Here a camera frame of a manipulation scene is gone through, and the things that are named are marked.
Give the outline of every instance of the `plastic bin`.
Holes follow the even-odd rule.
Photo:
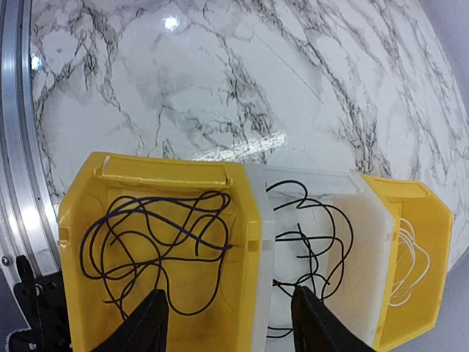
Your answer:
[[[325,300],[325,304],[353,334],[368,345],[373,345],[385,298],[394,231],[392,214],[359,174],[288,170],[270,166],[264,166],[264,173],[267,186],[282,180],[300,181],[308,189],[309,196],[335,205],[347,215],[355,238],[350,255],[345,261],[343,282],[337,292]],[[278,190],[276,188],[268,195],[274,206],[302,197],[302,194],[298,193],[298,187],[294,186],[291,189],[283,186]],[[330,233],[330,229],[325,225],[326,221],[318,219],[318,212],[311,223],[313,227],[310,228],[314,228],[317,234]],[[308,221],[308,217],[313,219],[312,216],[305,216],[297,210],[281,218],[277,212],[274,216],[277,222],[276,234],[294,230],[297,222]],[[348,235],[344,236],[347,232],[345,221],[341,221],[340,217],[335,217],[335,221],[337,236],[349,243]],[[338,249],[328,252],[328,270],[332,263],[339,261],[339,255]],[[267,342],[267,351],[292,349],[292,342],[285,339]]]
[[[119,310],[103,303],[108,295],[102,282],[87,279],[81,272],[79,247],[89,226],[105,215],[108,205],[123,194],[192,197],[215,189],[232,197],[225,221],[231,230],[229,243],[234,247],[228,251],[220,290],[210,307],[192,317],[170,311],[167,351],[262,351],[270,307],[274,227],[273,212],[263,186],[255,170],[241,164],[91,154],[59,211],[59,245],[73,350],[92,350],[122,322]],[[135,230],[143,226],[144,221],[129,225]],[[163,229],[159,229],[158,236],[174,237]],[[148,245],[139,241],[128,246],[133,246],[132,251],[138,251],[146,260],[154,255],[148,252]],[[122,251],[113,254],[108,259],[120,264]],[[174,301],[190,305],[194,297],[204,295],[206,290],[210,290],[210,294],[213,291],[216,271],[193,269],[180,262],[165,264],[165,268],[171,277]],[[128,313],[152,289],[155,273],[150,272],[148,277],[147,282],[137,281],[126,298]],[[165,287],[164,280],[160,286]]]
[[[376,195],[394,216],[394,239],[391,247],[386,294],[380,323],[374,340],[378,351],[389,351],[433,328],[440,310],[448,268],[451,244],[452,213],[423,183],[386,180],[363,176]],[[391,288],[395,277],[406,270],[397,267],[400,219],[407,219],[416,233],[416,240],[430,256],[425,277],[413,289],[410,300],[400,307],[390,307]],[[421,273],[425,261],[417,261],[414,271]]]

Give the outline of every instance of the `silver metal frame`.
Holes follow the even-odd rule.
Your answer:
[[[31,0],[1,2],[0,255],[12,288],[14,260],[29,258],[38,276],[60,270],[58,227],[37,141],[31,88]]]

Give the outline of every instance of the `marble table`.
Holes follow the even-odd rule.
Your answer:
[[[94,150],[422,180],[469,245],[469,126],[417,0],[34,0],[57,207]]]

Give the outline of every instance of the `yellow bin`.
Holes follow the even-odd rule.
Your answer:
[[[370,188],[383,201],[394,217],[394,238],[380,322],[374,348],[389,351],[435,327],[445,286],[451,244],[452,213],[423,183],[396,181],[363,176]],[[430,256],[425,277],[412,288],[410,300],[400,307],[390,307],[393,283],[405,275],[408,268],[397,266],[400,219],[407,219],[416,233],[416,241]],[[425,270],[426,263],[416,261],[409,277]]]
[[[226,255],[220,290],[207,310],[192,317],[170,310],[167,351],[245,352],[251,349],[262,224],[243,165],[93,153],[82,166],[59,211],[59,244],[74,352],[88,352],[97,347],[122,323],[119,310],[112,304],[103,303],[108,300],[103,283],[82,274],[79,248],[89,226],[104,216],[109,204],[123,194],[194,197],[214,189],[226,192],[232,198],[224,212],[224,220],[230,229],[229,243],[234,247]],[[172,212],[172,219],[177,216],[173,208],[162,211]],[[142,217],[141,221],[126,226],[143,232],[146,229],[144,222]],[[170,241],[174,233],[169,232],[159,229],[158,236],[162,241],[165,236]],[[148,252],[151,246],[146,242],[135,241],[131,246],[130,250],[138,252],[141,258],[154,256],[153,251]],[[193,252],[193,243],[188,246]],[[119,262],[122,251],[120,257],[111,257],[109,255],[109,260],[115,260],[114,265],[122,264]],[[206,268],[200,265],[197,272],[183,262],[164,265],[171,277],[173,302],[182,305],[186,311],[191,310],[194,297],[212,295],[217,265]],[[152,289],[155,272],[148,275],[148,280],[137,281],[126,298],[127,313],[132,312]],[[160,280],[158,288],[166,289],[164,279]]]

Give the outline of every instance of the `cable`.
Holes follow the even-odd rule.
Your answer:
[[[328,215],[328,218],[330,220],[330,224],[332,227],[332,234],[331,235],[321,235],[321,236],[307,236],[304,234],[300,223],[297,223],[297,229],[296,230],[291,230],[287,232],[283,232],[279,235],[276,236],[276,242],[279,243],[284,243],[284,242],[296,242],[300,241],[302,242],[306,250],[308,252],[307,255],[297,255],[297,259],[307,259],[309,262],[309,272],[301,275],[295,282],[281,282],[277,279],[273,280],[272,285],[274,287],[277,287],[280,291],[282,291],[285,295],[289,296],[290,298],[292,297],[292,294],[288,291],[288,287],[290,288],[295,288],[300,285],[306,285],[308,281],[311,283],[311,287],[313,290],[313,293],[317,295],[317,287],[314,282],[314,278],[320,279],[324,283],[322,284],[322,289],[320,291],[320,294],[317,295],[319,296],[318,298],[320,301],[324,301],[331,296],[333,296],[337,290],[340,288],[340,285],[342,283],[342,280],[344,278],[344,269],[345,269],[345,260],[350,254],[350,250],[352,249],[353,245],[353,238],[354,238],[354,233],[353,233],[353,228],[352,224],[350,223],[350,220],[347,218],[345,213],[339,209],[338,207],[334,205],[329,205],[329,204],[324,204],[320,202],[317,199],[311,198],[308,194],[308,189],[304,184],[302,184],[300,181],[297,180],[283,180],[280,182],[277,182],[269,187],[266,188],[266,192],[270,192],[272,190],[276,190],[279,187],[285,186],[285,185],[294,185],[298,186],[301,190],[300,194],[302,194],[301,197],[298,199],[293,199],[291,201],[285,202],[277,207],[275,207],[273,210],[278,211],[280,209],[286,208],[293,206],[296,210],[303,210],[303,209],[308,209],[308,208],[322,208]],[[337,237],[336,234],[336,222],[334,220],[334,215],[333,212],[338,213],[347,223],[347,226],[350,231],[350,243],[347,248],[345,248],[344,241],[341,238]],[[330,240],[328,243],[327,247],[323,249],[320,252],[315,253],[312,249],[311,242],[312,241],[318,241],[318,240]],[[318,270],[320,269],[320,262],[319,262],[319,257],[328,253],[334,244],[338,243],[340,245],[340,253],[341,253],[341,258],[340,261],[333,267],[333,269],[330,271],[330,273],[327,275],[327,277],[321,275],[318,273]],[[339,279],[337,280],[337,283],[335,287],[330,287],[330,282],[331,279],[333,278],[334,274],[340,269],[340,274],[339,274]],[[330,287],[329,292],[326,293],[326,288]],[[272,335],[268,334],[267,338],[271,339],[281,339],[293,332],[293,329],[290,327],[272,327],[268,326],[268,329],[271,331],[281,331],[282,334],[280,335]]]
[[[149,207],[156,204],[172,204],[188,210],[182,224],[169,219],[157,211],[149,210]],[[133,292],[133,288],[141,275],[148,268],[157,268],[155,282],[156,288],[163,277],[166,283],[166,297],[169,306],[177,313],[183,316],[194,316],[205,311],[215,300],[221,281],[221,271],[224,264],[226,253],[232,248],[229,242],[228,224],[222,219],[222,213],[229,207],[231,197],[220,191],[206,191],[194,198],[176,198],[176,197],[132,197],[123,195],[117,197],[109,205],[106,214],[95,221],[85,232],[80,245],[80,266],[83,275],[91,280],[100,280],[108,294],[109,299],[103,303],[113,304],[120,312],[123,320],[128,318],[125,311],[125,300]],[[137,230],[119,231],[118,228],[130,221],[136,216],[143,216],[146,225],[146,231]],[[170,242],[164,242],[158,237],[158,228],[153,228],[151,221],[156,221],[163,226],[170,226],[174,229],[174,238]],[[204,239],[204,235],[214,225],[221,226],[220,239],[223,245],[211,243]],[[149,260],[137,260],[130,253],[126,243],[133,238],[141,238],[148,243],[148,248],[155,252],[155,256]],[[188,241],[193,241],[194,257],[178,257],[171,255],[174,249]],[[106,265],[106,253],[113,247],[122,248],[123,256],[128,262],[108,267]],[[212,249],[217,254],[214,257],[201,255],[201,247]],[[171,298],[171,278],[165,268],[164,263],[168,261],[182,261],[188,263],[216,263],[217,277],[213,288],[213,294],[202,307],[192,312],[184,312],[178,309]],[[123,285],[119,292],[111,289],[111,282],[122,281]]]
[[[406,304],[407,301],[409,301],[410,297],[412,296],[412,289],[424,278],[424,276],[430,269],[430,263],[431,263],[430,256],[428,255],[428,253],[422,247],[420,247],[416,242],[416,233],[414,232],[412,224],[408,220],[403,219],[403,218],[401,218],[401,223],[404,223],[404,225],[407,225],[410,229],[410,232],[406,230],[404,227],[399,228],[399,246],[401,244],[404,244],[409,249],[410,256],[412,257],[412,264],[410,265],[410,268],[408,272],[406,273],[406,275],[404,276],[404,278],[393,284],[393,290],[391,292],[391,300],[396,300],[397,298],[401,298],[401,297],[404,297],[404,299],[402,299],[401,301],[397,303],[390,302],[389,305],[391,307],[400,307],[401,305]],[[413,272],[413,269],[416,266],[416,249],[425,255],[426,268],[423,271],[423,273],[417,278],[417,280],[414,281],[414,283],[412,283],[411,286],[409,286],[408,289],[406,289],[404,292],[399,293],[399,290],[401,289],[402,285],[404,284],[404,282],[407,281],[407,279],[409,278],[409,276]]]

